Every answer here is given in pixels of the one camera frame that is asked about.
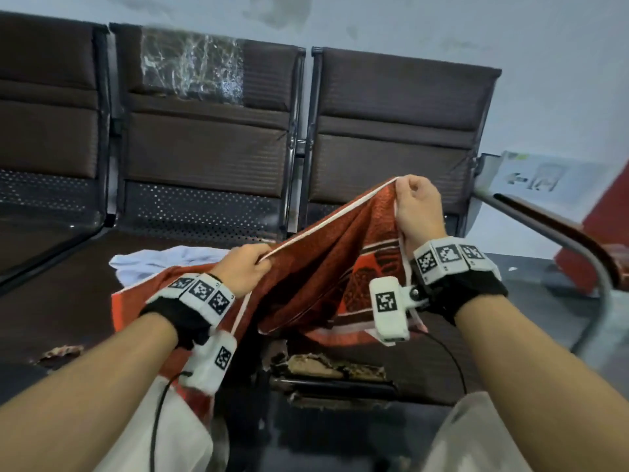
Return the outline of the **red patterned cloth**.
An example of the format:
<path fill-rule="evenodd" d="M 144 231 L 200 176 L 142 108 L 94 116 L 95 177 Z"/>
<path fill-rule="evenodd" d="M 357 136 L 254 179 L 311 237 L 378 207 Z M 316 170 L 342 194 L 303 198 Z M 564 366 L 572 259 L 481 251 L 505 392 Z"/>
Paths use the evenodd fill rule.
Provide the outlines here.
<path fill-rule="evenodd" d="M 228 387 L 270 360 L 272 388 L 298 395 L 302 404 L 447 403 L 430 390 L 427 372 L 410 366 L 412 356 L 427 353 L 423 322 L 411 325 L 408 315 L 411 339 L 394 346 L 366 332 L 374 327 L 371 280 L 393 276 L 402 286 L 418 286 L 396 224 L 396 180 L 363 193 L 262 257 L 272 261 L 270 271 L 210 329 L 210 336 L 223 330 L 238 343 L 224 377 Z M 146 301 L 178 277 L 209 274 L 215 265 L 171 267 L 114 293 L 115 331 L 130 325 Z M 176 349 L 158 376 L 177 376 L 191 354 Z M 185 388 L 179 378 L 173 388 L 201 421 L 209 419 L 216 394 Z"/>

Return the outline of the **person's right forearm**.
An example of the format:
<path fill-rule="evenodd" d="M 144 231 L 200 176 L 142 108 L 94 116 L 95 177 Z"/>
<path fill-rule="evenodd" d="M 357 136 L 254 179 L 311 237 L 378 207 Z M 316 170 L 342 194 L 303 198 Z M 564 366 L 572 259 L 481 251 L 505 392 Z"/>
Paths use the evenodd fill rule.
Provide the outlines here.
<path fill-rule="evenodd" d="M 533 472 L 629 472 L 629 401 L 504 296 L 455 315 L 487 392 Z"/>

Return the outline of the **brown padded bench chair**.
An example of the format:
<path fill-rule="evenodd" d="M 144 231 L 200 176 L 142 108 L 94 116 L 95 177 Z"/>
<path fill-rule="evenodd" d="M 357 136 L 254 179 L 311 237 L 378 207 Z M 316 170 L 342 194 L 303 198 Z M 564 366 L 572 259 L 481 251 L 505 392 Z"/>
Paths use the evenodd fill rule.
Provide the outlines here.
<path fill-rule="evenodd" d="M 0 291 L 105 226 L 107 34 L 0 11 Z"/>
<path fill-rule="evenodd" d="M 390 177 L 427 177 L 446 230 L 470 227 L 479 150 L 500 68 L 328 47 L 313 73 L 297 230 Z"/>

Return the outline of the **person's white trousers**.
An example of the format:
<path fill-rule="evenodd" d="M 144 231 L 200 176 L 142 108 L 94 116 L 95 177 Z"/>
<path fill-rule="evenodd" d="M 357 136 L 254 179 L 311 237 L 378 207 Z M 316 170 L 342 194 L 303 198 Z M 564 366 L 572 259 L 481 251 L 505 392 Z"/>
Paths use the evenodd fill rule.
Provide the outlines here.
<path fill-rule="evenodd" d="M 155 453 L 153 426 L 167 381 L 158 376 L 120 438 L 93 472 L 218 472 L 218 443 L 171 386 L 158 422 Z M 499 416 L 488 393 L 470 393 L 448 414 L 421 467 L 408 472 L 533 472 Z"/>

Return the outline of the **black marker wristband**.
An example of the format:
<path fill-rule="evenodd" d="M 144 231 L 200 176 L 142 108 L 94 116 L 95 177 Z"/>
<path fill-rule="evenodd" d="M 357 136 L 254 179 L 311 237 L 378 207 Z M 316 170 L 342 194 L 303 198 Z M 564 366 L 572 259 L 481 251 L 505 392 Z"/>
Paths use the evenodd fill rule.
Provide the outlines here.
<path fill-rule="evenodd" d="M 235 299 L 214 275 L 183 274 L 149 298 L 139 315 L 164 317 L 177 333 L 177 348 L 191 351 L 208 341 L 211 327 L 221 322 Z"/>
<path fill-rule="evenodd" d="M 508 297 L 497 265 L 462 238 L 425 242 L 413 250 L 412 266 L 433 312 L 451 325 L 459 310 L 479 296 Z"/>

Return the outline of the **brown chair with plastic wrap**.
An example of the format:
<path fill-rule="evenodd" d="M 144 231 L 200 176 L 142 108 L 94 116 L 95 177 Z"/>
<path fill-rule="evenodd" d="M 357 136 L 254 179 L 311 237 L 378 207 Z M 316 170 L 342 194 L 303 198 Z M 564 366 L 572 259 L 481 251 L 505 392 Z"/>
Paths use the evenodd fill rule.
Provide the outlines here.
<path fill-rule="evenodd" d="M 230 248 L 286 238 L 305 49 L 244 41 L 244 103 L 141 87 L 142 28 L 112 24 L 121 144 L 114 229 Z"/>

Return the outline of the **white cloth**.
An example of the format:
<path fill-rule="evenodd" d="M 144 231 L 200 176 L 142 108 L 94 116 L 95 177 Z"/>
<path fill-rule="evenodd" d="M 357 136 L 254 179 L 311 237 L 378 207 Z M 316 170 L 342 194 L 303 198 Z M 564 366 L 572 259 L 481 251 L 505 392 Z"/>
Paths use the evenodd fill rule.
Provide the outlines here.
<path fill-rule="evenodd" d="M 118 282 L 131 287 L 171 267 L 191 267 L 222 260 L 229 250 L 208 246 L 173 246 L 166 250 L 140 250 L 109 260 Z"/>

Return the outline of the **person's left forearm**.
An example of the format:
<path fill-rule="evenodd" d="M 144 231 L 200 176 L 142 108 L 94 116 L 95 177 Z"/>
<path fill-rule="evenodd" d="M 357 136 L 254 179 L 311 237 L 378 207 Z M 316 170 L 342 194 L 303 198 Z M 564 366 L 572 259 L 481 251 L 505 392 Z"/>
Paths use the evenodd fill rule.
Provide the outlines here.
<path fill-rule="evenodd" d="M 146 314 L 0 406 L 0 472 L 92 472 L 177 342 Z"/>

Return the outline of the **person's left hand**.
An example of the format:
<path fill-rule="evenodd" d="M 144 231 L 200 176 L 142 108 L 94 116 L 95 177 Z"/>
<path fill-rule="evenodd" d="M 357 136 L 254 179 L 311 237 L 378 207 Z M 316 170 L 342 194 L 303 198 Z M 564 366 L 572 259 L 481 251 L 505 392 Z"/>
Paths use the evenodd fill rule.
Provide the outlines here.
<path fill-rule="evenodd" d="M 233 248 L 214 266 L 210 275 L 218 278 L 236 299 L 240 299 L 252 292 L 271 267 L 270 259 L 253 261 L 249 258 L 244 245 Z"/>

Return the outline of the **clear plastic wrap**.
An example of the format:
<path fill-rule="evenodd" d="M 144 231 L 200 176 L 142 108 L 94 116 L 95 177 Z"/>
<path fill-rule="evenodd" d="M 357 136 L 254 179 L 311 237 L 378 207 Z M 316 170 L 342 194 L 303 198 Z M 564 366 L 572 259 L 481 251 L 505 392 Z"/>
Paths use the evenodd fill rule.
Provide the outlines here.
<path fill-rule="evenodd" d="M 142 28 L 141 87 L 179 99 L 242 106 L 244 41 L 187 30 Z"/>

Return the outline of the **red board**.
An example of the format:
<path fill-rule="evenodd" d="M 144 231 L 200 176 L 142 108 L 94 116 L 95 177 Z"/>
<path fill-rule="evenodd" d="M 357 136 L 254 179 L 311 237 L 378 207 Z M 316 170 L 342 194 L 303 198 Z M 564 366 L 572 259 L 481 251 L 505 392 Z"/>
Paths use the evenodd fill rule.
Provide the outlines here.
<path fill-rule="evenodd" d="M 601 261 L 611 268 L 613 285 L 629 291 L 629 161 L 586 216 L 581 230 L 607 254 Z M 554 260 L 578 290 L 594 293 L 597 275 L 582 255 L 562 248 Z"/>

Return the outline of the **white wall poster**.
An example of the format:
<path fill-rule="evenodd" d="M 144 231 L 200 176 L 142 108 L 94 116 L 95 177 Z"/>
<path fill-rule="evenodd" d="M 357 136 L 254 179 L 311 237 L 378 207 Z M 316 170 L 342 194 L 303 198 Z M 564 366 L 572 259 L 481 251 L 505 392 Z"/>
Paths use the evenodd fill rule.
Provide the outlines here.
<path fill-rule="evenodd" d="M 582 222 L 621 170 L 600 159 L 504 151 L 488 190 Z"/>

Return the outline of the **person's right hand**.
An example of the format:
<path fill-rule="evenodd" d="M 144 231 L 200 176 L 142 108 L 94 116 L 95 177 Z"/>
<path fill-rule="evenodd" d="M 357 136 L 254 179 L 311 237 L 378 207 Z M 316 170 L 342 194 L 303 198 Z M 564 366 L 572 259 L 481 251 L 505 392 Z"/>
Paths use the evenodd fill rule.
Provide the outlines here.
<path fill-rule="evenodd" d="M 440 193 L 426 177 L 417 176 L 416 182 L 416 200 L 409 204 L 397 204 L 396 214 L 409 254 L 430 240 L 448 236 Z"/>

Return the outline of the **torn leather scrap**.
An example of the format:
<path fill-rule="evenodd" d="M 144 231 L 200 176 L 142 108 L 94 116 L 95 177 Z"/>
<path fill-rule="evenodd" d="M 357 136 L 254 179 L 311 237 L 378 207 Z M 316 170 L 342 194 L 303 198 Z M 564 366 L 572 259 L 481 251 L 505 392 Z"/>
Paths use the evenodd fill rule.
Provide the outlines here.
<path fill-rule="evenodd" d="M 80 357 L 84 353 L 82 345 L 63 345 L 55 347 L 42 354 L 36 361 L 36 364 L 42 364 L 49 361 L 56 361 L 63 358 L 74 359 Z"/>

